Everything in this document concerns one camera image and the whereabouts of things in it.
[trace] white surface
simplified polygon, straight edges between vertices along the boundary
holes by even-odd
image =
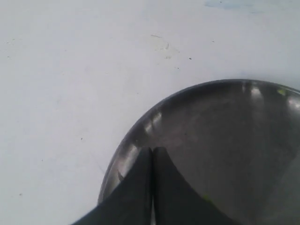
[[[0,224],[66,225],[92,209],[125,133],[178,90],[223,78],[300,89],[300,2],[221,2],[2,3]]]

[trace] blue stain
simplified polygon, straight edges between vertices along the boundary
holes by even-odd
[[[257,13],[253,8],[253,0],[206,0],[205,6],[222,9],[249,9],[251,13]]]

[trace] white table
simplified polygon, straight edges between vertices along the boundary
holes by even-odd
[[[11,0],[0,8],[0,224],[67,225],[118,144],[185,87],[300,89],[297,0]]]

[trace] black plastic piece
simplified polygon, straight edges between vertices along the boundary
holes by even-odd
[[[153,151],[156,225],[237,225],[185,181],[165,148]]]
[[[110,196],[73,225],[150,225],[151,177],[152,152],[143,148]]]

